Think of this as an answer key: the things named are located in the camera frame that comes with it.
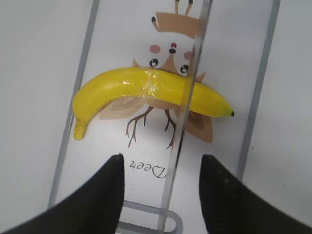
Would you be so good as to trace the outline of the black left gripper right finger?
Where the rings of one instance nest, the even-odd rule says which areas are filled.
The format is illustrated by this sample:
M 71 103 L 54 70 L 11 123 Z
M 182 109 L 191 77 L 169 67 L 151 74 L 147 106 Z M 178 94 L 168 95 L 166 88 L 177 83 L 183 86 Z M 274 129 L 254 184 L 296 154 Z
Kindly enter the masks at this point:
M 199 198 L 210 234 L 310 234 L 311 227 L 257 196 L 213 155 L 203 155 Z

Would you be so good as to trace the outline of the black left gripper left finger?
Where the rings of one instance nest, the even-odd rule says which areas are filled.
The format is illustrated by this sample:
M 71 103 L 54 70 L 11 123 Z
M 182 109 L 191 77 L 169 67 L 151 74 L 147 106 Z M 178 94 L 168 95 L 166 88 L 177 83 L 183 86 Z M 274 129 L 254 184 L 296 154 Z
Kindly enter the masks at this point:
M 8 234 L 114 234 L 125 195 L 122 154 L 111 156 L 81 187 Z

